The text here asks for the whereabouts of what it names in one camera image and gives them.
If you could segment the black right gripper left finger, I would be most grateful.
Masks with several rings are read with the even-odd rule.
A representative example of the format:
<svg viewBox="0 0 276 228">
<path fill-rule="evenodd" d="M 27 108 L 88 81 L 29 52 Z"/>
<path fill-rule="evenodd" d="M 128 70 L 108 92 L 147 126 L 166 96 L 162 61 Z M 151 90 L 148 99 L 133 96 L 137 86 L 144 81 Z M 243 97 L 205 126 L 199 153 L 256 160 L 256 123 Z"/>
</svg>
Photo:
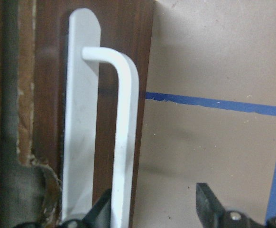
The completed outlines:
<svg viewBox="0 0 276 228">
<path fill-rule="evenodd" d="M 70 219 L 60 228 L 110 228 L 111 189 L 107 189 L 82 219 Z"/>
</svg>

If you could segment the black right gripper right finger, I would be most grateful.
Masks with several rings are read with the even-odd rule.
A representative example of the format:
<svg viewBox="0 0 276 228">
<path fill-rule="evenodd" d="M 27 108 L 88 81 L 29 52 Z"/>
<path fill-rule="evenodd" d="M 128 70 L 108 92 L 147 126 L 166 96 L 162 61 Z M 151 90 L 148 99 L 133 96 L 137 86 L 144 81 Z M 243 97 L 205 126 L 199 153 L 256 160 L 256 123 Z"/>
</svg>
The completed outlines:
<svg viewBox="0 0 276 228">
<path fill-rule="evenodd" d="M 251 228 L 251 220 L 236 210 L 226 210 L 207 183 L 196 184 L 196 212 L 204 228 Z"/>
</svg>

